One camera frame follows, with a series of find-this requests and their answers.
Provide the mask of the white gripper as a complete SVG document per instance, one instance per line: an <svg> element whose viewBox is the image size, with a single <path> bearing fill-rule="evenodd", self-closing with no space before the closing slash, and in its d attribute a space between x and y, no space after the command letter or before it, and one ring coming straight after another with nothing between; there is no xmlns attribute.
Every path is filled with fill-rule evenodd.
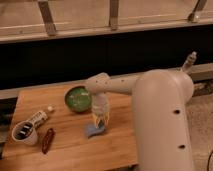
<svg viewBox="0 0 213 171"><path fill-rule="evenodd" d="M103 124L108 125L109 122L109 101L105 93L99 93L92 96L92 114L94 125L99 128L100 118L103 117Z"/></svg>

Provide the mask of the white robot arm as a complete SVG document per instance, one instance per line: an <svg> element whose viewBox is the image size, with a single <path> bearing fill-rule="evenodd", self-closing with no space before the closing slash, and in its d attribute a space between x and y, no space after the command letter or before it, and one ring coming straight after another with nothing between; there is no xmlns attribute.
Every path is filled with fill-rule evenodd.
<svg viewBox="0 0 213 171"><path fill-rule="evenodd" d="M100 73L85 86L100 113L106 111L105 92L132 97L139 171L195 171L186 116L194 84L187 73L155 69L120 78Z"/></svg>

